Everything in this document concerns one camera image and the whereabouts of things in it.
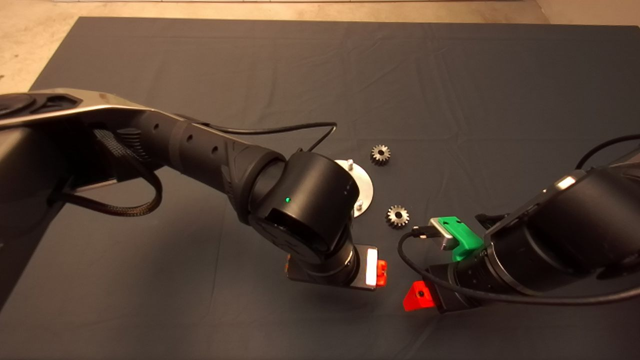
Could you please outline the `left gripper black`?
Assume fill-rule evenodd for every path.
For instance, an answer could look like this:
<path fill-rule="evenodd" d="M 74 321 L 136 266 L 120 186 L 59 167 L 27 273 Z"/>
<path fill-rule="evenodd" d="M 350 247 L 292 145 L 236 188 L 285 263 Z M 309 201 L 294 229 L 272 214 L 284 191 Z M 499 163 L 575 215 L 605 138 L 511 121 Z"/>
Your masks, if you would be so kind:
<path fill-rule="evenodd" d="M 320 264 L 308 264 L 288 256 L 286 278 L 314 285 L 374 291 L 377 287 L 386 287 L 387 267 L 386 260 L 379 260 L 377 247 L 351 244 Z"/>

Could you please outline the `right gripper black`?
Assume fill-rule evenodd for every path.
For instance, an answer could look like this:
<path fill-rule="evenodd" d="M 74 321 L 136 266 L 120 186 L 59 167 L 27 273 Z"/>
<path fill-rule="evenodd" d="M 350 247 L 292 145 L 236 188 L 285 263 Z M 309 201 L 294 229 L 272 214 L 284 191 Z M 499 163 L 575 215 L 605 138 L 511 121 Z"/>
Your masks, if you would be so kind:
<path fill-rule="evenodd" d="M 425 270 L 440 280 L 449 282 L 448 264 L 429 265 Z M 458 310 L 458 297 L 441 285 L 435 284 L 432 280 L 414 281 L 407 290 L 403 298 L 403 309 L 405 312 L 430 309 L 436 307 L 439 313 L 452 313 Z"/>

